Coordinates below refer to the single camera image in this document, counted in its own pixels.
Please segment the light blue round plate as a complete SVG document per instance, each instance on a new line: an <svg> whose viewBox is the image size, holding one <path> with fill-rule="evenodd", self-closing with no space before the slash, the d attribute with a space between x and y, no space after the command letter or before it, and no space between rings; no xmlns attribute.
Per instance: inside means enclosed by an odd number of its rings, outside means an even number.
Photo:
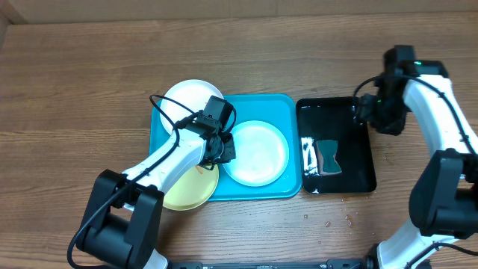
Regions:
<svg viewBox="0 0 478 269"><path fill-rule="evenodd" d="M262 187L276 181L289 161L285 136L273 125L250 120L232 129L235 158L223 165L236 182Z"/></svg>

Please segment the white round plate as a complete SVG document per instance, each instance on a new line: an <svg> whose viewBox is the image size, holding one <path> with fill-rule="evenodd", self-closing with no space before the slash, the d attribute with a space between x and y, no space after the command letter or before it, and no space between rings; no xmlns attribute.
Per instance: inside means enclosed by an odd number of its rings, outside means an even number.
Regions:
<svg viewBox="0 0 478 269"><path fill-rule="evenodd" d="M179 129L188 129L192 132L203 133L208 130L213 120L203 114L203 110L211 96L223 99L222 93L211 83L199 79L181 81L172 86L161 100L160 109L173 121L160 114L161 123L169 135L173 135L173 124L188 118L191 114L199 113L190 123L184 123Z"/></svg>

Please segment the green dish sponge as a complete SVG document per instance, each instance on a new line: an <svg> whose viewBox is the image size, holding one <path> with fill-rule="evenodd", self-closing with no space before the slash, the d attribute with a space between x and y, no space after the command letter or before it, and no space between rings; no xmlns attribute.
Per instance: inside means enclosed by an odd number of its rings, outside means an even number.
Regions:
<svg viewBox="0 0 478 269"><path fill-rule="evenodd" d="M338 142L336 140L318 140L316 144L319 174L321 176L340 174L342 169L336 161Z"/></svg>

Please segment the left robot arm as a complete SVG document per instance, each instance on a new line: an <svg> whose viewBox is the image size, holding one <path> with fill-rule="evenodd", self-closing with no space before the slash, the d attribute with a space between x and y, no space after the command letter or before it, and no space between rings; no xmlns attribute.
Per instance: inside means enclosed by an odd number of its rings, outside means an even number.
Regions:
<svg viewBox="0 0 478 269"><path fill-rule="evenodd" d="M231 161L235 148L230 131L189 126L175 129L144 161L96 178L83 219L66 257L78 249L101 260L103 268L168 268L156 250L165 194L191 168Z"/></svg>

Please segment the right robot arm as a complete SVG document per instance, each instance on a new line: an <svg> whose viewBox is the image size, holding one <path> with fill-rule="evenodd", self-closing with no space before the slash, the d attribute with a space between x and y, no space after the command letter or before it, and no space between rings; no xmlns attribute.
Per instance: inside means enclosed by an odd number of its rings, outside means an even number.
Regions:
<svg viewBox="0 0 478 269"><path fill-rule="evenodd" d="M409 197L409 219L364 259L363 268L428 268L427 258L477 233L477 135L440 61L387 60L371 78L375 95L356 97L356 116L378 133L399 135L413 113L430 160Z"/></svg>

